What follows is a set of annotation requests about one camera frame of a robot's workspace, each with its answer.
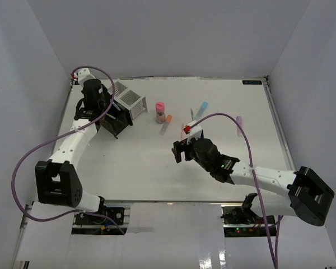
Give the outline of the blue-capped white marker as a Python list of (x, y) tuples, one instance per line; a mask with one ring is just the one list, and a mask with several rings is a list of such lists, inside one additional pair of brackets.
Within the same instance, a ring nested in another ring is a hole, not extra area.
[(113, 105), (116, 107), (117, 110), (120, 110), (120, 107), (113, 102)]

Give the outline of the green gel pen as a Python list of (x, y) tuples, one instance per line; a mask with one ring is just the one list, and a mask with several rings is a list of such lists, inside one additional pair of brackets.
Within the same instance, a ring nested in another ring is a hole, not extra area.
[(190, 108), (190, 116), (191, 116), (191, 120), (194, 120), (194, 113), (193, 113), (193, 109)]

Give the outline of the orange gel pen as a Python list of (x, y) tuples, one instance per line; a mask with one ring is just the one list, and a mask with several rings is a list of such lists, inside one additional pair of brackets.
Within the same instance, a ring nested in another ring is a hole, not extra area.
[(180, 136), (180, 140), (183, 140), (184, 135), (185, 135), (185, 133), (184, 133), (184, 123), (182, 123), (181, 124), (181, 136)]

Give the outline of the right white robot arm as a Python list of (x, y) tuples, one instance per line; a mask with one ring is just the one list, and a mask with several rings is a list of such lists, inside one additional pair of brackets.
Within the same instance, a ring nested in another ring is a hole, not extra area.
[(284, 171), (257, 166), (252, 169), (236, 157), (221, 154), (207, 138), (176, 141), (172, 152), (177, 163), (194, 160), (221, 183), (259, 186), (280, 196), (280, 201), (264, 204), (267, 215), (296, 216), (314, 226), (325, 224), (335, 193), (310, 168), (302, 166), (298, 171)]

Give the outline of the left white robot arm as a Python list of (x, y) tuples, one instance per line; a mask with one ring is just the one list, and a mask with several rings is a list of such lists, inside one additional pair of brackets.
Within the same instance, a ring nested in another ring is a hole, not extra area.
[(83, 83), (82, 94), (70, 134), (47, 161), (39, 161), (35, 167), (36, 187), (40, 203), (88, 212), (88, 217), (100, 224), (106, 220), (107, 209), (101, 206), (101, 197), (83, 190), (76, 169), (111, 107), (112, 94), (96, 78)]

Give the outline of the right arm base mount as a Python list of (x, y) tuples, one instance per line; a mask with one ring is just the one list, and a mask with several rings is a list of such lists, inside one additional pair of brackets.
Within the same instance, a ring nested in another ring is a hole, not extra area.
[(262, 217), (242, 207), (223, 206), (221, 219), (225, 238), (266, 237)]

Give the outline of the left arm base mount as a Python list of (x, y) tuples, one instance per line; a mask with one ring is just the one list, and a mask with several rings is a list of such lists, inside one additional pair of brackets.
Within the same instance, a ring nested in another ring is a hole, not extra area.
[(125, 220), (124, 207), (104, 207), (97, 217), (84, 213), (75, 215), (71, 234), (73, 235), (124, 235), (128, 222)]

